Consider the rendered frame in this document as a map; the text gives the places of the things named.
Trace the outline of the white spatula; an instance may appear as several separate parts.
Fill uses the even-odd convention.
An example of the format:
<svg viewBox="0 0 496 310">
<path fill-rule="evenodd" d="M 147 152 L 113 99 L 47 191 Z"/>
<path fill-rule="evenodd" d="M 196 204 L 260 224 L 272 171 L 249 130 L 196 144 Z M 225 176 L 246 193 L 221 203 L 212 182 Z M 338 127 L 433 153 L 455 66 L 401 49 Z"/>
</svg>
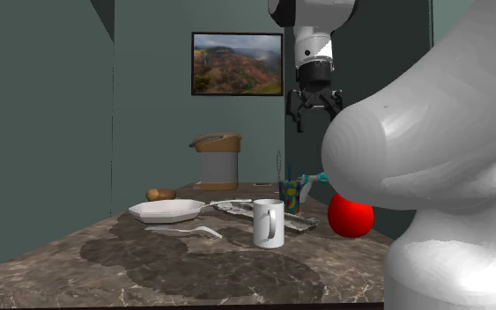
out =
<svg viewBox="0 0 496 310">
<path fill-rule="evenodd" d="M 175 232 L 175 233 L 198 233 L 198 232 L 203 232 L 203 233 L 209 233 L 210 235 L 216 237 L 217 239 L 222 239 L 223 236 L 212 230 L 211 228 L 207 226 L 198 226 L 192 229 L 179 229 L 179 228 L 173 228 L 173 227 L 167 227 L 167 226 L 161 226 L 161 225 L 154 225 L 154 226 L 148 226 L 144 229 L 145 231 L 162 231 L 162 232 Z"/>
</svg>

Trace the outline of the orange and grey thermal pot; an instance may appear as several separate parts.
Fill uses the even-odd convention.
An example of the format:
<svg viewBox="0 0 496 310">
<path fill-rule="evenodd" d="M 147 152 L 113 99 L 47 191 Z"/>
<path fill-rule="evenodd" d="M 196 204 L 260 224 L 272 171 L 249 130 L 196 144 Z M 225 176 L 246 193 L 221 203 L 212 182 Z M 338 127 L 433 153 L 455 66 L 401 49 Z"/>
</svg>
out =
<svg viewBox="0 0 496 310">
<path fill-rule="evenodd" d="M 222 132 L 201 135 L 189 147 L 200 153 L 200 180 L 193 184 L 193 189 L 227 191 L 239 187 L 240 134 Z"/>
</svg>

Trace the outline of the brown potato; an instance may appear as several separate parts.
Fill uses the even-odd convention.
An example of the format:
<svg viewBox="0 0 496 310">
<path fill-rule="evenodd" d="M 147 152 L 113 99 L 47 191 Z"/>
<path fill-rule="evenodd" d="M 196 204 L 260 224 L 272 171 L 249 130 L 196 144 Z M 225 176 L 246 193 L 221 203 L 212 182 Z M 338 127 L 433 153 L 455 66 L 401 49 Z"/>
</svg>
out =
<svg viewBox="0 0 496 310">
<path fill-rule="evenodd" d="M 146 191 L 145 198 L 148 202 L 174 200 L 176 198 L 176 192 L 169 188 L 151 188 Z"/>
</svg>

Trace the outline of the white mug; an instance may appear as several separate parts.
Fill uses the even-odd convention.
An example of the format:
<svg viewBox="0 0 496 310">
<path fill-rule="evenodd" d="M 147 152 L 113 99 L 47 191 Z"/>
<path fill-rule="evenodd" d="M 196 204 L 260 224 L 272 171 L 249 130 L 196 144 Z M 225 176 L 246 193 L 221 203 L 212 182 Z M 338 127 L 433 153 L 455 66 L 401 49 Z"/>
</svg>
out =
<svg viewBox="0 0 496 310">
<path fill-rule="evenodd" d="M 253 207 L 253 241 L 257 247 L 272 249 L 285 243 L 285 207 L 278 199 L 257 199 Z"/>
</svg>

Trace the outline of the white and teal tool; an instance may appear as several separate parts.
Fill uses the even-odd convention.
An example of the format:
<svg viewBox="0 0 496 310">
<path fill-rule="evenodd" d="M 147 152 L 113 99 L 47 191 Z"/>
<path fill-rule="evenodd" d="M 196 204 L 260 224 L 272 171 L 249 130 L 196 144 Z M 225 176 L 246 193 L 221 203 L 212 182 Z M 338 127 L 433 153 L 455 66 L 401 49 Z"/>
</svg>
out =
<svg viewBox="0 0 496 310">
<path fill-rule="evenodd" d="M 312 188 L 312 185 L 314 182 L 321 183 L 321 184 L 328 184 L 329 180 L 325 172 L 320 172 L 318 174 L 314 175 L 309 175 L 309 174 L 302 174 L 299 178 L 298 181 L 300 182 L 301 185 L 301 190 L 300 190 L 300 203 L 305 203 L 308 197 L 308 194 L 310 192 L 310 189 Z"/>
</svg>

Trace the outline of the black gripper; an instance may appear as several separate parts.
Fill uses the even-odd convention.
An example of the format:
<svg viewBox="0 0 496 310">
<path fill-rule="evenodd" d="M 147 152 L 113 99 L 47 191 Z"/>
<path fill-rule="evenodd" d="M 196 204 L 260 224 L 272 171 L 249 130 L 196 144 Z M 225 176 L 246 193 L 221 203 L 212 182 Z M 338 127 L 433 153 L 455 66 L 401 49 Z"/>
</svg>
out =
<svg viewBox="0 0 496 310">
<path fill-rule="evenodd" d="M 302 64 L 297 69 L 296 81 L 301 90 L 316 92 L 320 90 L 319 100 L 323 109 L 327 111 L 330 119 L 334 118 L 344 109 L 341 90 L 331 90 L 333 63 L 324 60 L 314 60 Z M 292 89 L 286 95 L 285 113 L 292 117 L 296 124 L 297 132 L 303 133 L 302 114 L 311 109 L 310 103 L 300 90 Z"/>
</svg>

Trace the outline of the colourful patterned cup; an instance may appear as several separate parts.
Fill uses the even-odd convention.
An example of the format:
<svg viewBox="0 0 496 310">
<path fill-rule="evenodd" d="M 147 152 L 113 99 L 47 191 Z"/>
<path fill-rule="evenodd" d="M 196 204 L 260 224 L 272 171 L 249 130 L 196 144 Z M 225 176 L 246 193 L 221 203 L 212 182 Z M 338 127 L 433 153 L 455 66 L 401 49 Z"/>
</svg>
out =
<svg viewBox="0 0 496 310">
<path fill-rule="evenodd" d="M 300 211 L 300 190 L 300 181 L 279 182 L 279 199 L 283 201 L 286 213 L 297 214 Z"/>
</svg>

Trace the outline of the white frying pan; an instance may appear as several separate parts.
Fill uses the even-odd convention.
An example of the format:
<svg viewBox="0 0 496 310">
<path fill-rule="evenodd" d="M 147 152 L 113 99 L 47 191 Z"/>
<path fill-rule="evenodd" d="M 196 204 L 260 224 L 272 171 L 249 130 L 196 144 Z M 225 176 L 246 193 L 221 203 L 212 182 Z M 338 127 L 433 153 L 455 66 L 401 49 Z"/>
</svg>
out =
<svg viewBox="0 0 496 310">
<path fill-rule="evenodd" d="M 192 199 L 173 199 L 139 203 L 129 208 L 134 219 L 144 224 L 173 224 L 196 218 L 201 209 L 222 201 L 205 203 Z"/>
</svg>

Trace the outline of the framed landscape wall picture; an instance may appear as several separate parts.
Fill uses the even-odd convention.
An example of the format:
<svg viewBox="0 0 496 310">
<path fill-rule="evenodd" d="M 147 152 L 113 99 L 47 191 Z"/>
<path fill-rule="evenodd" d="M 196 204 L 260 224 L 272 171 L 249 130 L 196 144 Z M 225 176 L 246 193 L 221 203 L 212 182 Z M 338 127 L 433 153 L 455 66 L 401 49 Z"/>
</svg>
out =
<svg viewBox="0 0 496 310">
<path fill-rule="evenodd" d="M 283 95 L 283 34 L 193 32 L 191 94 Z"/>
</svg>

